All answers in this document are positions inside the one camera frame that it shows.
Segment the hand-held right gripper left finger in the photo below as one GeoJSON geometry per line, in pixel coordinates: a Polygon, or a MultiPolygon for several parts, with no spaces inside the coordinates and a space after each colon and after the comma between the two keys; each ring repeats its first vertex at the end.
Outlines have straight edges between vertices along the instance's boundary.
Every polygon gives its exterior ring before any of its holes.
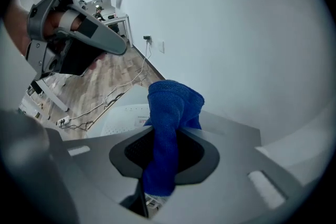
{"type": "Polygon", "coordinates": [[[152,158],[150,126],[64,142],[66,183],[80,218],[148,218],[142,173],[152,158]]]}

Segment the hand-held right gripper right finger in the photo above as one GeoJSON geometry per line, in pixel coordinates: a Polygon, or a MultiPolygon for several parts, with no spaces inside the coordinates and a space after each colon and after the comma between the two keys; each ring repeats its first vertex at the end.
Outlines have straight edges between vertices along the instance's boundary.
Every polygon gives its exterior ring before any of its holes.
{"type": "Polygon", "coordinates": [[[176,186],[153,222],[245,222],[270,210],[248,178],[254,171],[266,174],[290,201],[303,192],[297,179],[254,146],[229,135],[185,128],[210,142],[219,152],[216,169],[200,184],[176,186]]]}

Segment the blue cloth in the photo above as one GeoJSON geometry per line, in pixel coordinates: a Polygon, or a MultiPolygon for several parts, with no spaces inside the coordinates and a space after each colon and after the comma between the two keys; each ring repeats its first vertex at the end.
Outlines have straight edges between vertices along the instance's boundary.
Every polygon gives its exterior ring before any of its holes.
{"type": "Polygon", "coordinates": [[[201,129],[199,114],[205,103],[201,94],[172,80],[162,80],[148,88],[150,118],[144,124],[154,128],[153,160],[143,172],[144,192],[168,197],[174,190],[179,151],[176,130],[201,129]]]}

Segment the person's left forearm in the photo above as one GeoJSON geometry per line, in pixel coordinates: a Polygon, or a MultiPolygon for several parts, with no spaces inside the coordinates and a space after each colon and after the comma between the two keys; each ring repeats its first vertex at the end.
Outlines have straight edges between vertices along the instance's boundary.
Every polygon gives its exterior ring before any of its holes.
{"type": "Polygon", "coordinates": [[[29,11],[24,9],[20,0],[10,0],[4,14],[5,28],[19,52],[26,56],[31,39],[27,32],[29,11]]]}

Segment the person's left hand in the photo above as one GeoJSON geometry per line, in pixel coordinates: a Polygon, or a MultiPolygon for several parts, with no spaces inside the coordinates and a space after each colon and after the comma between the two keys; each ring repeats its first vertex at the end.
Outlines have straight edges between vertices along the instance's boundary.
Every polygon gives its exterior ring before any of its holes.
{"type": "MultiPolygon", "coordinates": [[[[49,13],[44,24],[44,37],[49,37],[54,34],[54,29],[59,27],[59,23],[61,18],[63,17],[63,14],[63,12],[56,11],[49,13]]],[[[76,31],[80,26],[81,22],[81,19],[79,17],[76,17],[71,24],[70,30],[76,31]]]]}

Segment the flat grey network device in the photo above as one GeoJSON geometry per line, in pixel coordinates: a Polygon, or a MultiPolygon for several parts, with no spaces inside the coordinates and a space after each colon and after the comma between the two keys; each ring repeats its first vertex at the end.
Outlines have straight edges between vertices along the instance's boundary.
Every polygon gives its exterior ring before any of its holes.
{"type": "MultiPolygon", "coordinates": [[[[148,90],[145,87],[133,86],[90,127],[86,137],[100,137],[104,121],[111,108],[124,105],[148,104],[147,96],[148,90]]],[[[246,142],[252,147],[261,145],[260,130],[254,127],[228,120],[204,110],[202,110],[199,115],[199,122],[204,131],[221,135],[231,135],[234,138],[242,139],[243,142],[246,142]]]]}

